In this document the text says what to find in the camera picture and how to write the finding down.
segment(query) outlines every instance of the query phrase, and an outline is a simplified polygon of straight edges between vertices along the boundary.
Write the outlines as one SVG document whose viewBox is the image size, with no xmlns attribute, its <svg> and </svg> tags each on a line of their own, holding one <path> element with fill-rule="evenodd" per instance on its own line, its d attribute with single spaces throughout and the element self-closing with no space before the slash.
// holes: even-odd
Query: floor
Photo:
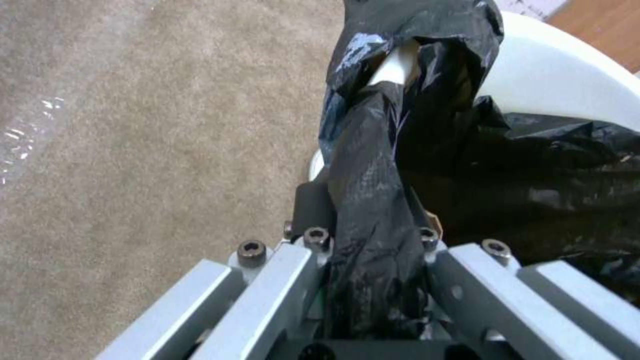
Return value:
<svg viewBox="0 0 640 360">
<path fill-rule="evenodd" d="M 0 0 L 0 358 L 94 356 L 199 259 L 276 243 L 342 21 L 339 0 Z"/>
</svg>

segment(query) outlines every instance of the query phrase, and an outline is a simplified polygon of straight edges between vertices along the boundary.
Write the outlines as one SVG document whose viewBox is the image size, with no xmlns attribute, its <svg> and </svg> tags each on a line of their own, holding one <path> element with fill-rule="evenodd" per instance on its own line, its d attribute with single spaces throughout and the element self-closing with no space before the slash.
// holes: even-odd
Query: black plastic bag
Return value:
<svg viewBox="0 0 640 360">
<path fill-rule="evenodd" d="M 637 304 L 638 133 L 602 121 L 502 115 L 488 97 L 452 124 L 431 138 L 423 133 L 401 159 L 403 179 L 439 216 L 449 246 L 497 238 L 523 265 L 565 259 Z"/>
<path fill-rule="evenodd" d="M 395 164 L 403 148 L 396 146 L 415 101 L 440 102 L 443 117 L 471 109 L 502 40 L 501 17 L 480 0 L 345 7 L 319 136 L 337 211 L 324 328 L 333 338 L 415 338 L 426 305 L 424 249 Z M 420 44 L 412 87 L 365 87 L 384 55 L 410 39 Z"/>
<path fill-rule="evenodd" d="M 491 2 L 347 1 L 346 10 L 319 135 L 337 210 L 327 336 L 420 334 L 426 287 L 412 190 L 449 246 L 498 238 L 523 265 L 565 259 L 638 300 L 638 133 L 474 101 L 502 40 Z M 420 44 L 417 79 L 365 86 L 409 39 Z"/>
</svg>

